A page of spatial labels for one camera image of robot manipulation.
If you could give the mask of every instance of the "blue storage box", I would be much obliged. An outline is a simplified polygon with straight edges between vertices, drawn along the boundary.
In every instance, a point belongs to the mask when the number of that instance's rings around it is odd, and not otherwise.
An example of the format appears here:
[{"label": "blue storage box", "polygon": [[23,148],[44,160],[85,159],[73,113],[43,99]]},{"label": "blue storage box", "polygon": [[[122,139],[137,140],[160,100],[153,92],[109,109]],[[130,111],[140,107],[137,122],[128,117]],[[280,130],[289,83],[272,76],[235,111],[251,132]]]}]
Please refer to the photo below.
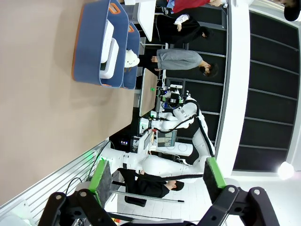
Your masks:
[{"label": "blue storage box", "polygon": [[[132,50],[139,56],[140,34],[135,25],[130,22],[128,35],[127,35],[127,49]],[[135,89],[137,76],[137,66],[132,67],[130,71],[124,72],[123,75],[123,88]]]},{"label": "blue storage box", "polygon": [[[105,22],[114,26],[113,38],[119,45],[114,75],[100,79]],[[120,88],[123,81],[127,47],[128,17],[117,0],[100,0],[83,6],[73,55],[72,77],[75,81]]]}]

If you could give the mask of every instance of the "black panel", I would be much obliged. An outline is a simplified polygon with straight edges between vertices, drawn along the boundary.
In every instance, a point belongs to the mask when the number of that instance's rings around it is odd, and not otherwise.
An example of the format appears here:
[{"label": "black panel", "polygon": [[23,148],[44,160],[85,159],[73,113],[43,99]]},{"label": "black panel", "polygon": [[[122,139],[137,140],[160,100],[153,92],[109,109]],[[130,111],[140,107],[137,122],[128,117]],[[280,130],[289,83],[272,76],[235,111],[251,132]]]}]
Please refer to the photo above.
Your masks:
[{"label": "black panel", "polygon": [[225,78],[225,70],[226,70],[226,58],[219,56],[210,56],[210,55],[202,55],[203,60],[208,63],[217,63],[219,66],[219,71],[217,75],[213,78],[206,77],[199,71],[199,68],[193,68],[190,70],[178,70],[178,71],[166,71],[167,77],[173,78],[181,78],[181,79],[193,79],[200,81],[211,81],[217,83],[224,83]]},{"label": "black panel", "polygon": [[299,73],[299,52],[251,36],[251,59]]},{"label": "black panel", "polygon": [[198,102],[201,111],[220,112],[223,86],[186,82],[185,90],[188,90],[191,96]]},{"label": "black panel", "polygon": [[298,29],[281,21],[250,13],[251,33],[299,48]]},{"label": "black panel", "polygon": [[297,101],[249,91],[246,116],[293,124]]},{"label": "black panel", "polygon": [[203,116],[208,127],[209,139],[215,141],[220,116],[215,114],[203,114]]},{"label": "black panel", "polygon": [[285,158],[286,151],[239,147],[234,170],[276,172]]},{"label": "black panel", "polygon": [[[178,139],[177,142],[193,145],[192,140]],[[192,165],[194,163],[194,161],[198,158],[198,151],[193,146],[193,150],[192,150],[192,153],[190,156],[180,155],[180,158],[185,159],[188,164]]]},{"label": "black panel", "polygon": [[288,148],[292,126],[245,119],[241,145]]},{"label": "black panel", "polygon": [[189,43],[189,50],[226,55],[227,32],[213,29],[214,36],[209,40],[199,37]]},{"label": "black panel", "polygon": [[298,75],[257,63],[250,65],[250,88],[297,98],[298,84]]},{"label": "black panel", "polygon": [[187,129],[185,128],[177,129],[177,137],[192,138],[198,128],[199,128],[198,124],[194,121]]},{"label": "black panel", "polygon": [[172,17],[177,18],[182,14],[189,14],[197,21],[211,23],[211,24],[222,24],[222,11],[220,8],[207,8],[197,7],[184,9],[179,13],[172,14]]},{"label": "black panel", "polygon": [[[208,136],[210,140],[215,141],[219,115],[203,114],[206,124],[208,126]],[[177,137],[192,138],[196,131],[199,129],[198,123],[194,121],[187,129],[178,129]]]}]

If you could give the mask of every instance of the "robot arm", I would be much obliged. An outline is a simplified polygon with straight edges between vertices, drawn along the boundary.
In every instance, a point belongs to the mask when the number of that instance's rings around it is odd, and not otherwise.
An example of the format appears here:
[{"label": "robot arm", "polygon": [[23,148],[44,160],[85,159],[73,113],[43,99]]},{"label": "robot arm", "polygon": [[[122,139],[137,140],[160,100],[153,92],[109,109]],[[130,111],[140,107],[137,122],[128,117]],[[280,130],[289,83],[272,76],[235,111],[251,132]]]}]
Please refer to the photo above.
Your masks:
[{"label": "robot arm", "polygon": [[130,170],[144,170],[149,175],[160,176],[168,180],[170,177],[181,179],[183,182],[193,183],[196,177],[202,177],[207,157],[214,156],[214,146],[208,138],[208,127],[197,102],[188,95],[186,103],[173,111],[177,120],[152,121],[151,125],[159,130],[167,130],[166,122],[172,122],[173,129],[177,124],[185,122],[188,127],[191,123],[198,123],[199,129],[193,136],[192,142],[199,154],[193,165],[185,165],[153,155],[125,153],[111,148],[103,150],[101,156],[110,161],[111,172],[118,168]]}]

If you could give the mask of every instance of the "plush toy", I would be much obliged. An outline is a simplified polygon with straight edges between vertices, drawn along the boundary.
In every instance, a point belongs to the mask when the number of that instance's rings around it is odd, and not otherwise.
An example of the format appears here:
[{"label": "plush toy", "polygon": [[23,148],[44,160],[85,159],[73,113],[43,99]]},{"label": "plush toy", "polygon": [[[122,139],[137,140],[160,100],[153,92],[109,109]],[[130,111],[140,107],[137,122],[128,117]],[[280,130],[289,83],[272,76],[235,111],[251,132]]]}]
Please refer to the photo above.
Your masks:
[{"label": "plush toy", "polygon": [[137,54],[134,53],[131,49],[126,51],[126,61],[124,64],[125,68],[135,67],[139,64],[140,59]]}]

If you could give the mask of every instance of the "red shirt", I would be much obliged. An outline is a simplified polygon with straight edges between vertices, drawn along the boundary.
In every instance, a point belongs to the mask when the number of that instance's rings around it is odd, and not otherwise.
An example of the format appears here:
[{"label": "red shirt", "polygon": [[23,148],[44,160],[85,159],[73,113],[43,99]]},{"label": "red shirt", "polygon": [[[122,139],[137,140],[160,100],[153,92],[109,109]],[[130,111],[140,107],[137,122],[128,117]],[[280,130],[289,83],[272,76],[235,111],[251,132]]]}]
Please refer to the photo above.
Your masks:
[{"label": "red shirt", "polygon": [[175,0],[173,12],[178,13],[186,8],[196,8],[209,2],[210,0]]}]

